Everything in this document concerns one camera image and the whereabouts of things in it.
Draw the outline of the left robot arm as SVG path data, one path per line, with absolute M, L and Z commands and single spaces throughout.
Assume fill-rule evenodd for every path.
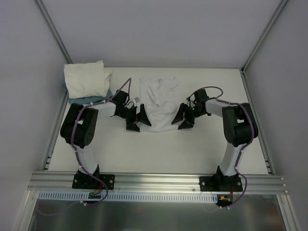
M 139 132 L 137 125 L 142 123 L 151 126 L 145 111 L 145 105 L 128 107 L 129 94 L 118 90 L 111 98 L 99 102 L 82 105 L 71 104 L 60 129 L 60 135 L 75 152 L 78 162 L 77 177 L 89 188 L 96 188 L 100 183 L 99 164 L 96 162 L 89 145 L 91 144 L 98 120 L 117 116 L 125 120 L 126 130 Z

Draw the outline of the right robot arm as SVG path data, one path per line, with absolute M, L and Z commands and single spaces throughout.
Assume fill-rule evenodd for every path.
M 222 162 L 211 177 L 199 178 L 202 192 L 242 192 L 238 167 L 245 148 L 258 136 L 257 123 L 250 104 L 232 103 L 221 100 L 219 96 L 209 97 L 206 88 L 192 93 L 186 103 L 181 103 L 172 120 L 179 129 L 193 128 L 195 119 L 201 116 L 216 115 L 222 118 L 227 147 Z

